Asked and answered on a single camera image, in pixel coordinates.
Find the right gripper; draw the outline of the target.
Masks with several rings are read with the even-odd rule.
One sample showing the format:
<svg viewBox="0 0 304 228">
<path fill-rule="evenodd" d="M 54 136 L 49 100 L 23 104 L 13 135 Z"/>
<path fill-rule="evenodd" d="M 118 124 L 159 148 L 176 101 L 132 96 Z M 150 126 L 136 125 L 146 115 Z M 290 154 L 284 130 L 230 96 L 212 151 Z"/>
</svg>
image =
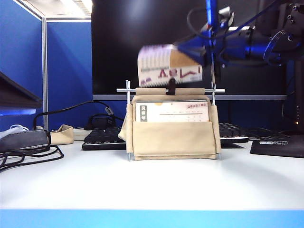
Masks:
<svg viewBox="0 0 304 228">
<path fill-rule="evenodd" d="M 234 67 L 264 67 L 264 53 L 269 43 L 269 36 L 257 28 L 230 27 L 221 29 L 213 39 L 213 64 Z M 187 35 L 175 41 L 177 49 L 202 66 L 211 64 L 208 45 L 195 34 Z"/>
</svg>

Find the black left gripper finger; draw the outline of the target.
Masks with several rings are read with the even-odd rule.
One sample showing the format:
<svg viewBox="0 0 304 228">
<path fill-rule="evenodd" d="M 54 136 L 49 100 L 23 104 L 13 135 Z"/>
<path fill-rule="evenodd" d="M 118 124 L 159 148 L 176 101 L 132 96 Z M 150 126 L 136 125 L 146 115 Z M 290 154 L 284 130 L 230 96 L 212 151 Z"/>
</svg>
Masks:
<svg viewBox="0 0 304 228">
<path fill-rule="evenodd" d="M 42 99 L 1 72 L 0 105 L 16 108 L 40 108 Z"/>
</svg>

